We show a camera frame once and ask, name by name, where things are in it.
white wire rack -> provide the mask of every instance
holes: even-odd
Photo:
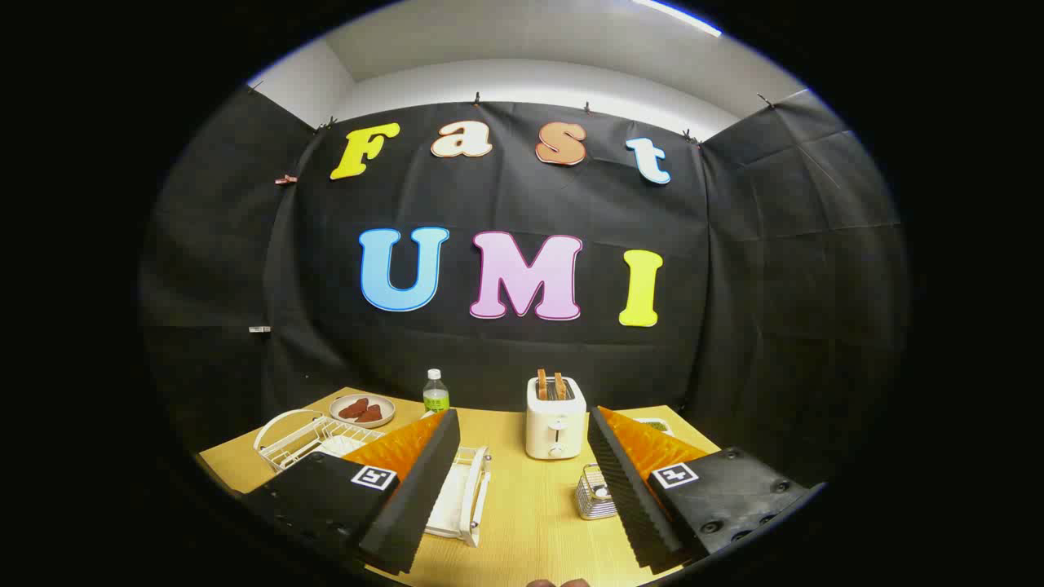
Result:
[[[309,413],[316,416],[311,422],[268,446],[261,446],[261,439],[276,422],[291,414]],[[384,432],[340,422],[314,409],[291,409],[272,418],[258,431],[257,438],[254,439],[254,450],[268,463],[272,471],[279,473],[312,451],[318,450],[331,456],[341,457],[383,436]]]
[[[265,432],[277,422],[293,414],[312,414],[314,418],[279,441],[261,446]],[[272,418],[258,430],[258,436],[254,439],[254,450],[268,463],[272,471],[280,473],[313,451],[339,459],[383,436],[384,432],[334,420],[322,412],[291,409]],[[426,533],[456,538],[469,546],[478,546],[478,524],[482,519],[485,491],[492,478],[492,460],[493,455],[487,446],[457,448],[456,456],[438,492],[438,499],[431,510]]]

white toaster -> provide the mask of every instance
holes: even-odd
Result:
[[[580,453],[587,438],[587,401],[579,385],[571,377],[562,378],[566,383],[567,399],[546,400],[537,396],[537,378],[526,386],[525,451],[533,459],[572,459]],[[554,377],[547,377],[548,391]]]

plate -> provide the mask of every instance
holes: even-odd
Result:
[[[337,413],[341,409],[345,409],[362,398],[370,400],[370,405],[374,405],[376,403],[381,406],[381,416],[383,416],[383,418],[380,420],[374,420],[373,422],[356,422],[357,418],[341,418],[340,416],[337,416]],[[333,403],[330,404],[330,416],[334,420],[348,422],[349,424],[354,424],[360,428],[376,428],[387,424],[393,418],[395,418],[395,404],[381,396],[375,396],[373,394],[352,394],[350,396],[342,396],[333,400]]]
[[[663,420],[662,418],[635,418],[635,422],[659,422],[663,424],[665,428],[667,428],[666,430],[661,430],[663,431],[663,433],[669,437],[674,436],[674,431],[670,429],[670,424],[668,424],[667,421]]]

pink letter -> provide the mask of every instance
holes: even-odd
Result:
[[[547,237],[532,264],[522,258],[515,238],[506,232],[490,231],[475,235],[475,246],[482,251],[478,301],[471,305],[471,315],[494,319],[507,313],[500,303],[500,284],[504,284],[515,313],[522,316],[544,286],[544,299],[537,305],[537,315],[544,320],[574,320],[580,308],[573,299],[573,267],[584,243],[575,236]],[[520,300],[526,300],[524,306]]]

bottle label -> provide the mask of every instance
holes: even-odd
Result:
[[[442,412],[444,409],[449,409],[450,397],[446,396],[444,398],[438,398],[438,399],[424,398],[424,408],[436,413]]]

